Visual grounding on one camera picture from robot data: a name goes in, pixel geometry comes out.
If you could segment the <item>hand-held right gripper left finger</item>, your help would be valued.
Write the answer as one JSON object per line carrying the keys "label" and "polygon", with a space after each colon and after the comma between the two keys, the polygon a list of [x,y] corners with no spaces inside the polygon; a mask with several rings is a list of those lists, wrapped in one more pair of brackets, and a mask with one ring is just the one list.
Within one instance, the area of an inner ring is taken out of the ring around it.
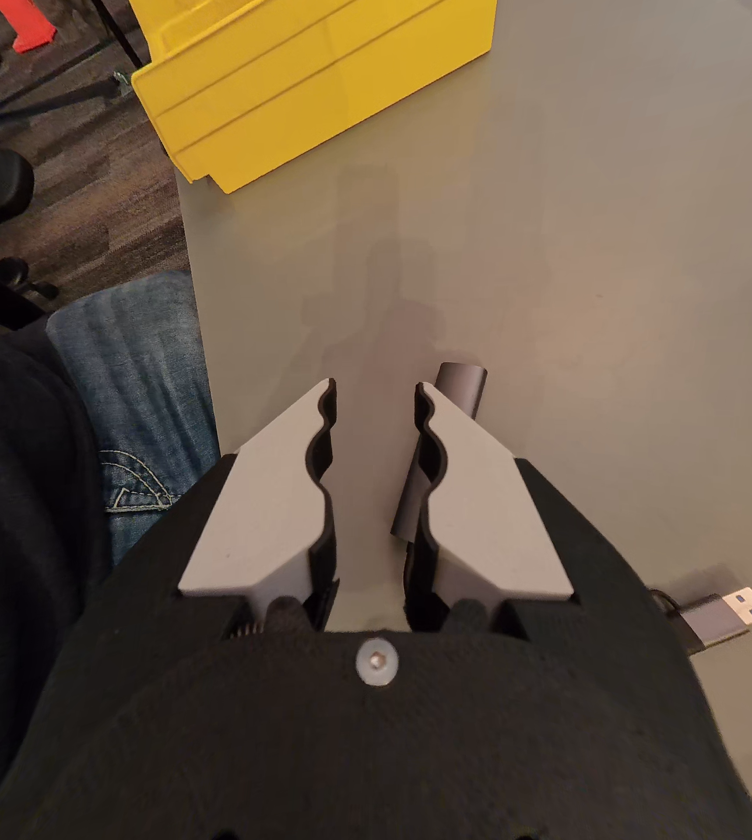
{"label": "hand-held right gripper left finger", "polygon": [[337,384],[326,378],[239,448],[180,579],[182,595],[241,596],[255,621],[290,597],[325,629],[338,590],[337,537],[321,479],[336,421]]}

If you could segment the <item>person's leg in jeans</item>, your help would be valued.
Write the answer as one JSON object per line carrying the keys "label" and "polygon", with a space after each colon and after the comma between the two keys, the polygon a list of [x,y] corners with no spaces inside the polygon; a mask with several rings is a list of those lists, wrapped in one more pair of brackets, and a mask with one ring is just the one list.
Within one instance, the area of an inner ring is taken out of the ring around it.
{"label": "person's leg in jeans", "polygon": [[46,335],[95,433],[117,565],[221,456],[192,276],[97,291],[51,315]]}

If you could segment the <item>yellow bin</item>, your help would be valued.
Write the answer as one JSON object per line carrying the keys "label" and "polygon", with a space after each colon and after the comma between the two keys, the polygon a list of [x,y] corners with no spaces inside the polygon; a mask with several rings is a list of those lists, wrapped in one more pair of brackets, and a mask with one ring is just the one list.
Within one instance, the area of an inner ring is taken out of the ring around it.
{"label": "yellow bin", "polygon": [[488,53],[496,1],[134,1],[131,77],[187,182],[229,194]]}

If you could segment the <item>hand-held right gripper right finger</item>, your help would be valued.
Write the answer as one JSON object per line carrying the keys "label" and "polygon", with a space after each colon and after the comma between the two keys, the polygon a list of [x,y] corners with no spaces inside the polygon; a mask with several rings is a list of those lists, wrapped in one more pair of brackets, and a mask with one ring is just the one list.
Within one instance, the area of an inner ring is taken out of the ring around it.
{"label": "hand-held right gripper right finger", "polygon": [[566,602],[573,585],[517,458],[429,382],[415,387],[422,492],[404,612],[438,631],[457,603]]}

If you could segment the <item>black metal leg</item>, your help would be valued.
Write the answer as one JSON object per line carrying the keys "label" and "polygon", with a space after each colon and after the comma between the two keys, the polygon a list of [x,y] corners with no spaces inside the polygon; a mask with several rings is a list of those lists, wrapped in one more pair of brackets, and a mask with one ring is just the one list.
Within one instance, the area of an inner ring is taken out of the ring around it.
{"label": "black metal leg", "polygon": [[102,99],[123,98],[133,93],[131,74],[115,70],[109,78],[20,108],[0,110],[0,124],[28,120],[80,103]]}

